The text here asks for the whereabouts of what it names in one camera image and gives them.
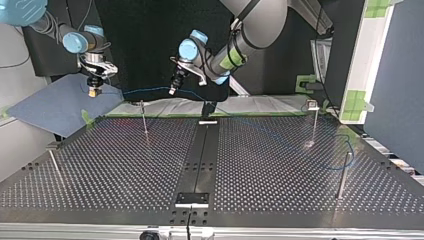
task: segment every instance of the gray wall panel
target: gray wall panel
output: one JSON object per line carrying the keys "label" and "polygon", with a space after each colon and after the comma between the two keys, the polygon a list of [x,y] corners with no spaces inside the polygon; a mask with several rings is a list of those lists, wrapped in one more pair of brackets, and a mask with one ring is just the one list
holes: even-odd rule
{"label": "gray wall panel", "polygon": [[365,130],[424,173],[424,1],[405,0],[393,13]]}

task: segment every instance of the black backdrop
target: black backdrop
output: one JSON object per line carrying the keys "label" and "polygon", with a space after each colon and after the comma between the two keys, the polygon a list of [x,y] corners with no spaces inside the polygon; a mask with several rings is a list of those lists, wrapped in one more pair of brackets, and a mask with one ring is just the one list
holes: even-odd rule
{"label": "black backdrop", "polygon": [[[97,11],[106,36],[112,42],[112,56],[119,67],[124,92],[139,88],[169,86],[180,42],[193,29],[209,36],[208,47],[218,52],[228,41],[232,14],[218,0],[98,0]],[[197,77],[185,81],[183,89],[193,90],[207,100],[224,101],[229,92],[209,83],[199,87]],[[190,94],[178,94],[199,100]],[[166,90],[125,95],[126,100],[153,100],[169,97]]]}

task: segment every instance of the perforated metal table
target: perforated metal table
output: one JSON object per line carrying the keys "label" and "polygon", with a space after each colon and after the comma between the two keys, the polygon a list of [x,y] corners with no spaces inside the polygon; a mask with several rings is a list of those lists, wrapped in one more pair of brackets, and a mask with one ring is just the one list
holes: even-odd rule
{"label": "perforated metal table", "polygon": [[[312,116],[147,124],[100,119],[56,153],[61,171],[47,153],[23,166],[0,183],[0,222],[424,230],[424,188],[332,117],[315,133]],[[209,207],[176,208],[181,192]]]}

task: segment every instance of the white wall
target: white wall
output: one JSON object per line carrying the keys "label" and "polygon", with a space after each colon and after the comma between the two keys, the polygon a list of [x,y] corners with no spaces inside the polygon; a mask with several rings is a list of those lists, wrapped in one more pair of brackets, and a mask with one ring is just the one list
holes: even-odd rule
{"label": "white wall", "polygon": [[[23,37],[11,26],[0,24],[0,109],[10,107],[47,85],[36,77],[31,60],[22,66],[2,69],[23,62],[28,56]],[[0,117],[0,181],[40,156],[53,134],[16,119]]]}

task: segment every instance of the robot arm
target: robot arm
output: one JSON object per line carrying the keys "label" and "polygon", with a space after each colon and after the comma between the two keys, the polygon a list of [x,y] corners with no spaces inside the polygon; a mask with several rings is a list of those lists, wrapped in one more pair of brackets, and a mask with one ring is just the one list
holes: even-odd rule
{"label": "robot arm", "polygon": [[206,79],[216,84],[224,83],[231,70],[245,64],[256,49],[269,47],[283,30],[287,17],[287,0],[221,0],[237,19],[232,24],[228,44],[216,56],[206,49],[208,37],[193,30],[190,37],[179,46],[179,57],[171,58],[177,66],[172,77],[170,94],[183,84],[190,73],[200,77],[199,85]]}
{"label": "robot arm", "polygon": [[83,54],[79,63],[89,72],[89,96],[96,97],[101,92],[103,80],[118,72],[118,68],[105,61],[103,56],[103,51],[110,45],[105,41],[103,29],[87,25],[84,31],[78,31],[58,22],[46,6],[47,0],[0,0],[0,23],[32,27],[36,32],[56,39],[69,52]]}

